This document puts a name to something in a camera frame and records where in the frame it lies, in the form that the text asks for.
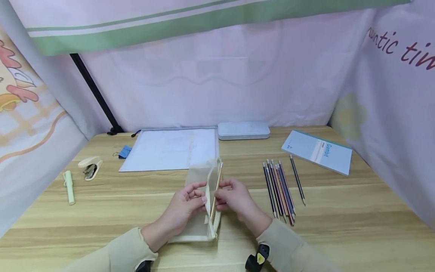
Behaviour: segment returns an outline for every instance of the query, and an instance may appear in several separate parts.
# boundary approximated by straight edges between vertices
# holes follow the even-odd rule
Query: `desk surface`
[[[331,128],[301,130],[345,143]],[[307,206],[299,198],[288,156],[281,145],[291,128],[272,128],[267,140],[220,141],[225,177],[244,182],[265,211],[270,202],[261,163],[282,160],[297,210],[294,230],[333,259],[342,271],[435,271],[435,233],[353,153],[349,177],[295,159]],[[119,173],[114,157],[130,134],[97,135],[65,168],[71,170],[76,204],[67,203],[61,175],[0,239],[1,271],[58,271],[163,212],[187,170]],[[77,163],[104,159],[97,177],[84,181]],[[214,244],[166,245],[158,271],[244,271],[255,240],[233,213],[224,213]]]

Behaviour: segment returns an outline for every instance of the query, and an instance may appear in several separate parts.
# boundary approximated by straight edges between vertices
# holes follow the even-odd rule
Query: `green stripe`
[[[45,31],[45,30],[82,30],[82,29],[90,29],[90,28],[96,28],[96,27],[106,27],[106,26],[112,26],[112,25],[116,25],[116,24],[123,24],[123,23],[135,22],[135,21],[140,21],[140,20],[145,20],[145,19],[151,19],[151,18],[166,16],[166,15],[177,14],[177,13],[181,13],[181,12],[185,12],[185,11],[198,10],[198,9],[201,9],[201,8],[204,8],[204,7],[212,7],[212,6],[216,6],[216,5],[221,5],[221,4],[225,4],[225,3],[231,3],[231,2],[237,2],[237,1],[240,1],[240,0],[220,0],[220,1],[215,1],[215,2],[211,2],[211,3],[207,3],[207,4],[193,6],[193,7],[185,7],[185,8],[181,8],[181,9],[178,9],[178,10],[170,10],[170,11],[155,13],[155,14],[151,14],[151,15],[145,15],[145,16],[140,16],[140,17],[135,17],[135,18],[129,18],[129,19],[124,19],[124,20],[106,22],[106,23],[101,23],[101,24],[92,24],[92,25],[88,25],[88,26],[79,26],[79,27],[29,27],[29,28],[26,28],[26,30],[28,32],[34,32],[34,31]]]
[[[411,0],[269,0],[188,17],[94,34],[33,37],[43,55],[81,53],[141,44],[228,27],[366,8],[409,3]]]

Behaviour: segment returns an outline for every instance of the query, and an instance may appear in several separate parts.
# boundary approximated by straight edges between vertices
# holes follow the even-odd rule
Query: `pencil case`
[[[199,188],[207,196],[207,203],[205,204],[207,212],[192,216],[182,233],[173,237],[168,243],[210,242],[218,238],[221,212],[215,208],[214,192],[222,180],[222,165],[221,158],[218,158],[189,168],[185,185],[207,180],[207,185]]]

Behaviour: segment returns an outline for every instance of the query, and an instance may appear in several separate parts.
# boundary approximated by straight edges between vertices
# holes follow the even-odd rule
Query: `beige sleeve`
[[[145,260],[155,261],[157,256],[145,243],[140,229],[134,228],[61,271],[134,272],[140,263]]]
[[[287,225],[274,219],[258,238],[270,248],[269,262],[277,272],[337,272],[335,265],[315,251]]]

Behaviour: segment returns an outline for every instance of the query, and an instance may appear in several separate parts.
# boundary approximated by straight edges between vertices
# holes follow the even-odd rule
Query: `wristwatch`
[[[151,272],[151,263],[152,261],[141,262],[135,272]]]
[[[260,244],[258,246],[257,253],[254,255],[249,255],[246,260],[245,269],[248,272],[260,272],[263,268],[264,262],[269,258],[269,246],[265,244]]]

